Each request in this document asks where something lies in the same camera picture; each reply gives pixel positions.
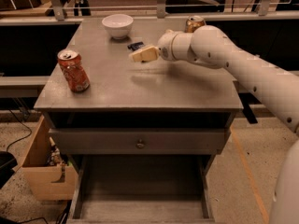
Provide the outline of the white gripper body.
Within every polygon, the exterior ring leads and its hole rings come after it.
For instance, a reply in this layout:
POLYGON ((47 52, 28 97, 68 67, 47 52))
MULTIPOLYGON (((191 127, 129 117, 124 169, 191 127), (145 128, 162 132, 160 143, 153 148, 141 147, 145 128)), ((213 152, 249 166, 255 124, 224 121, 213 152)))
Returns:
POLYGON ((167 61, 193 62, 195 53, 191 49, 192 33, 167 30, 158 40, 160 56, 167 61))

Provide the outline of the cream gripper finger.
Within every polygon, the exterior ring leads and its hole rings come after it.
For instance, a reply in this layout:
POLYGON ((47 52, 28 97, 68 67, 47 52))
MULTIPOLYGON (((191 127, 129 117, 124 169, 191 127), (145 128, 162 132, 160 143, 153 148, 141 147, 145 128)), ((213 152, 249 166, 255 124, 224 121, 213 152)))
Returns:
POLYGON ((157 47, 148 45, 137 49, 129 55, 129 58, 132 62, 151 62, 159 58, 159 50, 157 47))

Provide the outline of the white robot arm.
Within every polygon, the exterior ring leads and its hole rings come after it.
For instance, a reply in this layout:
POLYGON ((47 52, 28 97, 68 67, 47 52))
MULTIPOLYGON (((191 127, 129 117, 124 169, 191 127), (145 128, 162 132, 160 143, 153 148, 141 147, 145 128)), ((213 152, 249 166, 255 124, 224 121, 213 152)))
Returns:
MULTIPOLYGON (((221 29, 204 25, 192 33, 168 30, 157 45, 130 54, 134 62, 158 58, 225 69, 292 132, 298 132, 299 77, 239 48, 221 29)), ((299 141, 291 146, 279 171, 269 224, 299 224, 299 141)))

